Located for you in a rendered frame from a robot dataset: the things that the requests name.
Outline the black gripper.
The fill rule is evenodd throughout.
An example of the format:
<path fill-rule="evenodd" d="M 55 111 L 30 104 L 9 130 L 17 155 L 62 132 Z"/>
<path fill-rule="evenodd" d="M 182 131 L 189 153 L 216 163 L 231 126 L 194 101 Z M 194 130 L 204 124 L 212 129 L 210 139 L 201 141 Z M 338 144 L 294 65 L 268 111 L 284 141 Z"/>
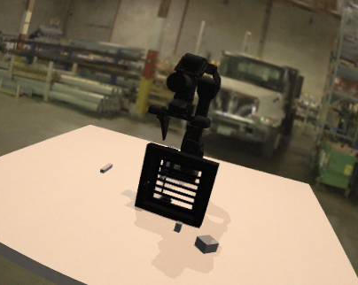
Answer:
<path fill-rule="evenodd" d="M 179 95 L 179 96 L 178 96 Z M 180 99 L 183 101 L 190 101 L 190 99 L 192 100 L 191 103 L 193 103 L 194 101 L 194 96 L 192 95 L 186 95 L 183 93 L 176 93 L 174 95 L 174 100 L 175 99 Z M 165 141 L 166 136 L 167 136 L 167 129 L 168 129 L 168 124 L 169 124 L 169 120 L 170 118 L 168 116 L 171 117 L 175 117 L 178 118 L 177 116 L 175 116 L 174 114 L 169 114 L 167 113 L 167 108 L 164 105 L 160 105 L 160 104 L 151 104 L 148 108 L 149 113 L 155 114 L 157 115 L 156 118 L 159 119 L 160 124 L 161 124 L 161 131 L 162 131 L 162 140 Z M 184 115 L 182 118 L 178 118 L 178 119 L 184 119 L 184 120 L 188 120 L 190 122 L 189 125 L 187 125 L 186 128 L 186 132 L 184 134 L 183 137 L 183 141 L 182 141 L 182 146 L 184 146 L 184 144 L 186 143 L 186 141 L 188 140 L 188 138 L 190 137 L 191 133 L 196 129 L 196 128 L 209 128 L 211 125 L 211 119 L 208 117 L 204 117 L 204 116 L 189 116 L 189 115 Z"/>

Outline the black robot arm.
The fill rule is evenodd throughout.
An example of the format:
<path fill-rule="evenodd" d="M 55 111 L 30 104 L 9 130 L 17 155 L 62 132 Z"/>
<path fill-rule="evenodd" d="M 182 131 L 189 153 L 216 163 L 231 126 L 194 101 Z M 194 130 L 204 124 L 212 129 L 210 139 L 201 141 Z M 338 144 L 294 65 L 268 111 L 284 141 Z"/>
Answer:
<path fill-rule="evenodd" d="M 168 89 L 192 96 L 195 96 L 197 89 L 199 101 L 194 117 L 199 115 L 207 117 L 210 102 L 221 89 L 221 77 L 217 72 L 217 66 L 209 64 L 206 58 L 186 53 L 177 63 L 174 71 L 167 77 Z M 204 73 L 213 75 L 213 78 L 203 75 Z M 174 114 L 178 118 L 182 118 L 185 114 L 191 116 L 195 106 L 191 102 L 191 99 L 189 102 L 181 98 L 175 99 L 169 102 L 167 113 Z M 203 127 L 196 128 L 184 146 L 181 145 L 180 151 L 203 158 L 203 129 Z"/>

